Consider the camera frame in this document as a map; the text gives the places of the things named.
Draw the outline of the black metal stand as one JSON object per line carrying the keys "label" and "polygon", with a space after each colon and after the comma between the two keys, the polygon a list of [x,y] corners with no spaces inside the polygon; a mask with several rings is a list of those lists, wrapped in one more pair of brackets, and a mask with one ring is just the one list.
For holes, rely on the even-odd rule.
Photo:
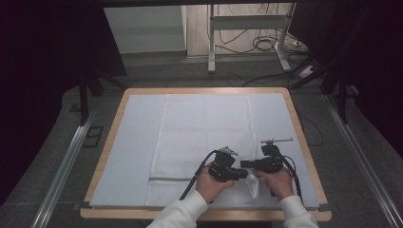
{"label": "black metal stand", "polygon": [[308,76],[300,79],[296,83],[291,85],[292,89],[300,88],[319,76],[324,75],[325,78],[320,86],[322,94],[330,94],[336,86],[338,86],[338,93],[336,96],[336,113],[338,117],[345,124],[348,122],[346,117],[346,99],[347,99],[347,81],[342,73],[342,60],[339,57],[335,57],[334,60],[328,64],[319,67]]}
{"label": "black metal stand", "polygon": [[104,93],[104,88],[101,85],[100,79],[121,88],[122,90],[129,89],[129,86],[115,79],[113,76],[108,75],[101,70],[94,69],[90,73],[84,73],[80,76],[79,92],[80,92],[80,108],[81,108],[81,121],[80,126],[84,126],[89,119],[88,114],[88,98],[87,90],[89,89],[94,96],[101,96]]}

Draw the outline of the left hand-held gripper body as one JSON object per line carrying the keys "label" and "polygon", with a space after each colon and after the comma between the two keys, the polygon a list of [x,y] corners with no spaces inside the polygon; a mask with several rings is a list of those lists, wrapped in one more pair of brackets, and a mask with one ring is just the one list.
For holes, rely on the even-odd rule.
{"label": "left hand-held gripper body", "polygon": [[209,174],[219,182],[227,182],[230,180],[237,181],[239,179],[236,169],[232,167],[235,162],[234,156],[237,153],[228,146],[215,150],[216,157],[209,167]]}

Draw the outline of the person's right hand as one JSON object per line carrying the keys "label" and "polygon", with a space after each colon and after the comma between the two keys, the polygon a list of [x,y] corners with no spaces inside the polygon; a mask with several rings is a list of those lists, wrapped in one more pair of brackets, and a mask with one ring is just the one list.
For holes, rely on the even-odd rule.
{"label": "person's right hand", "polygon": [[266,180],[267,186],[275,193],[278,201],[294,195],[293,178],[288,168],[282,167],[273,174],[255,169],[254,174]]}

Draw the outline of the dark curtain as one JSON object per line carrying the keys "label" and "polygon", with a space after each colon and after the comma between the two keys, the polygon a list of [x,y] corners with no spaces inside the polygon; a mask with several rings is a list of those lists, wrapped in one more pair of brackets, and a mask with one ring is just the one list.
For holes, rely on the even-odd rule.
{"label": "dark curtain", "polygon": [[0,205],[56,122],[62,97],[86,80],[123,76],[102,6],[0,0]]}
{"label": "dark curtain", "polygon": [[357,89],[356,105],[403,158],[403,0],[301,0],[289,32],[323,66],[322,84]]}

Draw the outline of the white mesh laundry bag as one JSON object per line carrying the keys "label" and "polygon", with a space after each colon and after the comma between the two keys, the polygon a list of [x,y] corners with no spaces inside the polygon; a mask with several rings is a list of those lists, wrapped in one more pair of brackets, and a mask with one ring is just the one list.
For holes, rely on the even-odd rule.
{"label": "white mesh laundry bag", "polygon": [[178,200],[209,152],[225,146],[236,153],[236,167],[256,157],[251,96],[167,95],[145,204],[165,207]]}

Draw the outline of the white power strip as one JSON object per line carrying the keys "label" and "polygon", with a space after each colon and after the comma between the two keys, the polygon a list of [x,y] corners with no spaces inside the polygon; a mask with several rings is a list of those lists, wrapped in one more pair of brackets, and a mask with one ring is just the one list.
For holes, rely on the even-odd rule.
{"label": "white power strip", "polygon": [[307,66],[299,73],[298,77],[303,79],[312,74],[313,72],[315,72],[316,70],[317,68],[315,66]]}

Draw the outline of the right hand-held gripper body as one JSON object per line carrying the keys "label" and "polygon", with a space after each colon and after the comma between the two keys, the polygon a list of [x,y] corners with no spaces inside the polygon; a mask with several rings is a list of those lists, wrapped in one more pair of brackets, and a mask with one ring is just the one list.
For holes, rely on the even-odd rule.
{"label": "right hand-held gripper body", "polygon": [[277,173],[283,166],[286,166],[290,171],[294,170],[294,167],[289,163],[286,158],[280,153],[276,143],[292,142],[294,139],[283,140],[266,140],[261,141],[261,151],[264,155],[264,160],[268,162],[264,171],[269,174]]}

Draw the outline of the white metal desk frame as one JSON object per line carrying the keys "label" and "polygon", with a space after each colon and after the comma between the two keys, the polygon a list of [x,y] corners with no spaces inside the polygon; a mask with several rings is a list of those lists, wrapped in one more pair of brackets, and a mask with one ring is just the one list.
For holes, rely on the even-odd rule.
{"label": "white metal desk frame", "polygon": [[284,71],[290,71],[291,67],[284,54],[284,41],[290,26],[296,4],[292,3],[284,15],[240,15],[240,16],[216,16],[214,6],[210,6],[208,21],[209,51],[208,72],[216,71],[215,31],[237,29],[279,29],[281,35],[274,44],[275,52]]}

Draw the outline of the person's left hand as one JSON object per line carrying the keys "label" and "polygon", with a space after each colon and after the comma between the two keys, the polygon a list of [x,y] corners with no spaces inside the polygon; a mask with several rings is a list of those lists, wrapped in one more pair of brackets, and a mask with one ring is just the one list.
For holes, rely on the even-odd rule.
{"label": "person's left hand", "polygon": [[202,198],[207,202],[211,203],[214,199],[225,189],[230,188],[235,185],[234,180],[228,180],[226,182],[220,182],[215,180],[210,174],[211,164],[208,163],[199,174],[197,178],[196,190],[200,193]]}

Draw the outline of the white cabinet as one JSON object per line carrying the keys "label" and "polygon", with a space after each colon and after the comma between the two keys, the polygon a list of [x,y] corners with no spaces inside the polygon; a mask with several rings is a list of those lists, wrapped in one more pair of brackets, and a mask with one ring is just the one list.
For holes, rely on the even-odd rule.
{"label": "white cabinet", "polygon": [[185,51],[183,6],[104,8],[121,53]]}

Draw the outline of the aluminium floor rail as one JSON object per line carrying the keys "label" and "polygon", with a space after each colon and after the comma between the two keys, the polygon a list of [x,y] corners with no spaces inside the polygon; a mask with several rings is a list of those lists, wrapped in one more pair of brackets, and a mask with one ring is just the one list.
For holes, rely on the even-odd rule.
{"label": "aluminium floor rail", "polygon": [[52,180],[52,183],[29,228],[47,228],[51,215],[66,185],[67,178],[83,145],[96,111],[92,110],[86,120],[77,128],[67,152]]}
{"label": "aluminium floor rail", "polygon": [[403,228],[403,217],[400,215],[391,195],[381,182],[378,175],[375,173],[373,167],[370,165],[368,158],[356,140],[356,137],[350,126],[347,123],[344,123],[344,121],[338,115],[335,98],[332,95],[323,95],[323,98],[327,102],[330,112],[341,132],[342,137],[347,143],[349,150],[353,154],[361,173],[373,192],[374,197],[387,221],[390,223],[392,228]]}

